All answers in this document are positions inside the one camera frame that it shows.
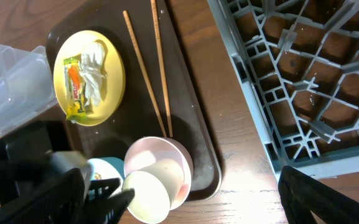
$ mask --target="plastic container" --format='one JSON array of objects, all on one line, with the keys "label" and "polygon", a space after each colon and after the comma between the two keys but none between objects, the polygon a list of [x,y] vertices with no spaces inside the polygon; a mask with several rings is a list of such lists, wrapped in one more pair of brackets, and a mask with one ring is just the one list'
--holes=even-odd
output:
[{"label": "plastic container", "polygon": [[56,103],[45,47],[26,52],[0,44],[0,137]]}]

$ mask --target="brown tray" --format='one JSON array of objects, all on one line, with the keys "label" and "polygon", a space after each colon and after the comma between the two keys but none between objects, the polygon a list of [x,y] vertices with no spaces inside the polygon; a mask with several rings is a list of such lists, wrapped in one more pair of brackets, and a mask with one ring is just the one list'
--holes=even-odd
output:
[{"label": "brown tray", "polygon": [[[89,158],[114,156],[124,159],[128,147],[137,139],[162,136],[124,21],[124,10],[128,11],[131,18],[162,119],[168,130],[150,1],[88,1],[52,29],[46,51],[49,65],[53,68],[57,53],[65,40],[78,31],[95,30],[109,38],[123,59],[126,88],[117,111],[104,123],[94,127],[68,124],[75,150],[83,151]],[[194,165],[192,188],[187,201],[206,200],[214,196],[220,187],[221,169],[163,0],[157,1],[157,11],[174,139],[188,149]]]}]

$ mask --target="chopsticks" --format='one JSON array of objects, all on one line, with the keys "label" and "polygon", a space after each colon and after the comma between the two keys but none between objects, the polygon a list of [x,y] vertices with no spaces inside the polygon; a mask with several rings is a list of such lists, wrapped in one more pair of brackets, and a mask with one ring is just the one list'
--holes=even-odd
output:
[{"label": "chopsticks", "polygon": [[161,131],[162,131],[164,137],[167,137],[166,129],[164,128],[164,124],[162,123],[162,120],[161,120],[161,114],[160,114],[159,107],[157,105],[156,97],[154,96],[152,85],[150,84],[149,76],[147,75],[146,67],[144,66],[141,51],[139,49],[138,42],[136,40],[135,33],[132,28],[131,20],[129,19],[127,10],[123,11],[123,14],[124,14],[125,23],[127,25],[129,35],[131,36],[132,44],[134,45],[134,48],[135,48],[136,57],[138,58],[139,65],[141,66],[143,79],[146,82],[147,90],[148,90],[150,98],[152,100],[154,111],[156,112],[157,119],[159,120],[159,123],[160,123]]},{"label": "chopsticks", "polygon": [[160,36],[159,20],[157,15],[156,0],[151,0],[151,4],[152,4],[152,12],[153,12],[154,32],[156,33],[157,54],[159,56],[162,92],[164,94],[164,103],[166,104],[169,136],[172,137],[171,110],[169,108],[167,79],[166,79],[166,71],[164,69],[164,58],[162,56],[161,36]]}]

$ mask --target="small cup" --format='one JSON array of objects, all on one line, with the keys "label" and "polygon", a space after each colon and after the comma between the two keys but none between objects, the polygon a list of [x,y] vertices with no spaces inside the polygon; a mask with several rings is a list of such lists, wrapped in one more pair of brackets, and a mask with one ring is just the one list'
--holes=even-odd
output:
[{"label": "small cup", "polygon": [[129,212],[144,223],[164,221],[183,183],[184,172],[172,159],[130,173],[123,184],[123,190],[135,190]]},{"label": "small cup", "polygon": [[102,157],[99,158],[110,163],[120,174],[121,178],[124,179],[124,161],[115,157]]},{"label": "small cup", "polygon": [[90,159],[88,162],[92,167],[92,177],[91,180],[105,180],[119,178],[120,186],[110,195],[110,197],[121,192],[123,186],[123,178],[120,172],[115,168],[111,163],[101,159]]}]

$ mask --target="wooden table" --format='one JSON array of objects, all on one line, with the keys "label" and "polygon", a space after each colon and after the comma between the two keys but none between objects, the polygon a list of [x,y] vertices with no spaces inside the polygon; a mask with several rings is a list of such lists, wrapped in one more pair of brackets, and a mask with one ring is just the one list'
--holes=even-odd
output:
[{"label": "wooden table", "polygon": [[[0,43],[32,50],[85,0],[0,0]],[[193,84],[221,159],[223,182],[211,200],[186,203],[165,223],[287,223],[277,183],[208,4],[167,2]],[[59,110],[48,111],[61,117]],[[321,180],[359,201],[359,173]],[[139,223],[126,212],[121,223]]]}]

